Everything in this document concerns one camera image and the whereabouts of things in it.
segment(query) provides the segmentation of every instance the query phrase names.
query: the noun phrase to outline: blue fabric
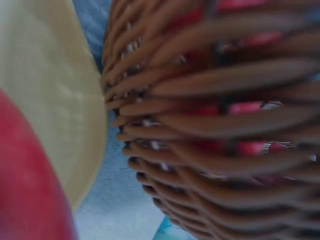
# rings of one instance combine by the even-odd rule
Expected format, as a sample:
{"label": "blue fabric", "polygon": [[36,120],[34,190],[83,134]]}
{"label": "blue fabric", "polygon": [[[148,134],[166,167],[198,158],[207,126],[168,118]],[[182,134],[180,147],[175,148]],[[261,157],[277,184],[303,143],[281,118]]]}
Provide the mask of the blue fabric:
{"label": "blue fabric", "polygon": [[[73,0],[85,37],[101,70],[110,0]],[[116,141],[115,116],[108,114],[108,137],[102,167],[88,196],[75,213],[81,240],[152,240],[163,214],[153,205],[128,168],[123,144]]]}

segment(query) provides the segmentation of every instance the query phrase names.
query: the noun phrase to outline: yellow object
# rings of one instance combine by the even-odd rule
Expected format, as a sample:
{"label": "yellow object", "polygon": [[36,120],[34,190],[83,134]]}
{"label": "yellow object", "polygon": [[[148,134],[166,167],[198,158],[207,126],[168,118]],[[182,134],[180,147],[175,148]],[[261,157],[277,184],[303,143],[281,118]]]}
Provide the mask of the yellow object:
{"label": "yellow object", "polygon": [[104,155],[99,81],[72,1],[0,0],[0,87],[30,122],[72,207]]}

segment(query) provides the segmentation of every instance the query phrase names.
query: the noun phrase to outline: woven basket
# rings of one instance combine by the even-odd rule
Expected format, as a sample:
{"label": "woven basket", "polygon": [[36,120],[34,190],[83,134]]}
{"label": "woven basket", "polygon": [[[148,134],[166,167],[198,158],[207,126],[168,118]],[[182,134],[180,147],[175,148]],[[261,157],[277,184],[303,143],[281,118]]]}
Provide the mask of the woven basket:
{"label": "woven basket", "polygon": [[320,238],[319,8],[113,2],[101,83],[117,138],[155,205],[199,240]]}

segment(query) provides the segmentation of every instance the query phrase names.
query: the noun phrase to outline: red fruit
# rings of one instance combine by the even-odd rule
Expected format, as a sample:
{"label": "red fruit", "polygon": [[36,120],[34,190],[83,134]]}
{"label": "red fruit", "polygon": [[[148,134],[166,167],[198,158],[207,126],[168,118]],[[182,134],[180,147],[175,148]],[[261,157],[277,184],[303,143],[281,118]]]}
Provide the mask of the red fruit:
{"label": "red fruit", "polygon": [[0,239],[77,239],[67,200],[38,139],[1,90],[0,112]]}

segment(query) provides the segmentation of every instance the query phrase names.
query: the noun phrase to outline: wicker basket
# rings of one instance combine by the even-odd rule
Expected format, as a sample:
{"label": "wicker basket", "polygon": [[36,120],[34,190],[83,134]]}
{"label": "wicker basket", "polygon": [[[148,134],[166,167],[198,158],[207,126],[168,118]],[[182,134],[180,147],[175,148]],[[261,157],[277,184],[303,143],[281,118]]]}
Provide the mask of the wicker basket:
{"label": "wicker basket", "polygon": [[118,140],[199,240],[319,239],[320,1],[233,2],[113,2],[102,85]]}

